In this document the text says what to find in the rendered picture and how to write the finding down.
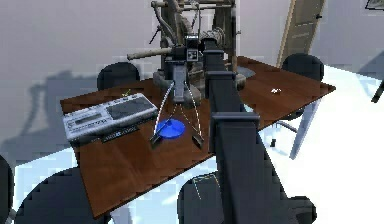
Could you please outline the black slanted leg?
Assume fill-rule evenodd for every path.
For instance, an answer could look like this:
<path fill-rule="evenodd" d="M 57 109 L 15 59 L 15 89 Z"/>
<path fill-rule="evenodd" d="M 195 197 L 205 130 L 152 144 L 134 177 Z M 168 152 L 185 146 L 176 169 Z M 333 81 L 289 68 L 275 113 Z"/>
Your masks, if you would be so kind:
<path fill-rule="evenodd" d="M 375 94 L 373 95 L 371 102 L 377 103 L 384 92 L 384 80 L 381 81 L 379 87 L 377 88 Z"/>

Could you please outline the black round chair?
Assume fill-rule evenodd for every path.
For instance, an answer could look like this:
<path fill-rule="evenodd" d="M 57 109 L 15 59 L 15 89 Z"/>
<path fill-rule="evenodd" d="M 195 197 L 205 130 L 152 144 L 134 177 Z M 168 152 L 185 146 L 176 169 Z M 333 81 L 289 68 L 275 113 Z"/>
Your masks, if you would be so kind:
<path fill-rule="evenodd" d="M 177 199 L 179 224 L 313 224 L 316 207 L 289 197 L 268 155 L 216 159 L 217 170 L 188 180 Z"/>
<path fill-rule="evenodd" d="M 78 167 L 46 178 L 23 200 L 14 224 L 108 224 L 110 214 L 94 218 Z"/>
<path fill-rule="evenodd" d="M 324 77 L 324 64 L 317 57 L 305 53 L 295 53 L 288 56 L 282 63 L 282 69 L 315 81 L 321 81 Z M 316 100 L 315 102 L 310 103 L 309 105 L 281 118 L 281 121 L 291 121 L 296 118 L 301 118 L 293 143 L 294 150 L 298 151 L 301 147 L 309 126 L 318 109 L 319 103 L 320 101 Z"/>
<path fill-rule="evenodd" d="M 0 224 L 5 224 L 13 204 L 14 175 L 8 162 L 0 155 Z"/>
<path fill-rule="evenodd" d="M 107 65 L 99 72 L 97 89 L 104 90 L 139 80 L 139 71 L 135 65 L 129 62 L 117 62 Z"/>

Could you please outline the beige room door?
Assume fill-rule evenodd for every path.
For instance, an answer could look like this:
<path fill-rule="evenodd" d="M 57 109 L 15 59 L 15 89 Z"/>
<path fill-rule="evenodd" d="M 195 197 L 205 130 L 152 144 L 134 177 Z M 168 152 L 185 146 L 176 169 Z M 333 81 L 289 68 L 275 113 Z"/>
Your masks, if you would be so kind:
<path fill-rule="evenodd" d="M 277 67 L 281 67 L 283 61 L 295 53 L 308 54 L 326 0 L 291 0 L 281 39 Z"/>

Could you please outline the brown wooden table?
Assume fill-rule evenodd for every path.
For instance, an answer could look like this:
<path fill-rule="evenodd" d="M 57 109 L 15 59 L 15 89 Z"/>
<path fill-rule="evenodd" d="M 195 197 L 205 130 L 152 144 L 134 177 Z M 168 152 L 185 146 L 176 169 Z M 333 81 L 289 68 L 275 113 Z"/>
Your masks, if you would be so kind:
<path fill-rule="evenodd" d="M 258 131 L 290 113 L 331 93 L 335 87 L 293 72 L 240 56 L 239 65 L 255 72 L 238 91 L 240 100 L 260 115 Z M 280 94 L 272 94 L 280 88 Z M 205 142 L 198 149 L 191 129 L 176 140 L 165 140 L 158 148 L 150 146 L 153 122 L 138 131 L 107 143 L 99 140 L 75 149 L 91 210 L 100 217 L 130 202 L 182 172 L 206 161 L 209 151 L 210 103 L 201 104 Z"/>

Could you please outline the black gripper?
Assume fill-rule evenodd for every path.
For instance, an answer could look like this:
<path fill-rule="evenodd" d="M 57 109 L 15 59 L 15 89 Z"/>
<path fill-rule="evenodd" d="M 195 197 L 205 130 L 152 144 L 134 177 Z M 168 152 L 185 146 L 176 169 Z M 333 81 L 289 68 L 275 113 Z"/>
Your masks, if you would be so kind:
<path fill-rule="evenodd" d="M 160 104 L 160 109 L 153 129 L 153 135 L 150 138 L 151 147 L 155 149 L 162 140 L 162 137 L 160 136 L 161 128 L 159 128 L 158 125 L 165 103 L 173 90 L 173 101 L 175 103 L 181 103 L 182 115 L 192 129 L 192 142 L 198 149 L 201 149 L 204 143 L 200 113 L 198 110 L 198 106 L 201 102 L 201 94 L 199 90 L 193 91 L 188 84 L 185 83 L 187 76 L 185 47 L 176 46 L 171 49 L 171 52 L 165 58 L 165 69 L 166 79 L 172 80 L 172 82 L 167 88 Z M 192 110 L 194 112 L 194 119 L 188 117 L 185 114 L 185 110 Z"/>

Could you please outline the framed wall picture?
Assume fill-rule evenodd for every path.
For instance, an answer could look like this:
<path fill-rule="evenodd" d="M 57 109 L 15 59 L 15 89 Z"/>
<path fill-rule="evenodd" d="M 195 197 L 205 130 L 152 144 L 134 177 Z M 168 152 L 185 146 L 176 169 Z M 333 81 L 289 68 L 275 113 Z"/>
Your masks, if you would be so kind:
<path fill-rule="evenodd" d="M 365 8 L 367 10 L 384 11 L 384 0 L 367 0 Z"/>

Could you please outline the blue flared vase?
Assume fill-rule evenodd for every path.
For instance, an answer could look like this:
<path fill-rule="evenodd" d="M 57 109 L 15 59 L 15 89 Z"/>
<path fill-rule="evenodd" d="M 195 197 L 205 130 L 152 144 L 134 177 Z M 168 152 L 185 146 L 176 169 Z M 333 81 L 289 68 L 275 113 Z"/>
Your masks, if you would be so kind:
<path fill-rule="evenodd" d="M 167 119 L 161 121 L 156 129 L 156 133 L 165 139 L 176 139 L 185 132 L 185 125 L 177 119 Z"/>

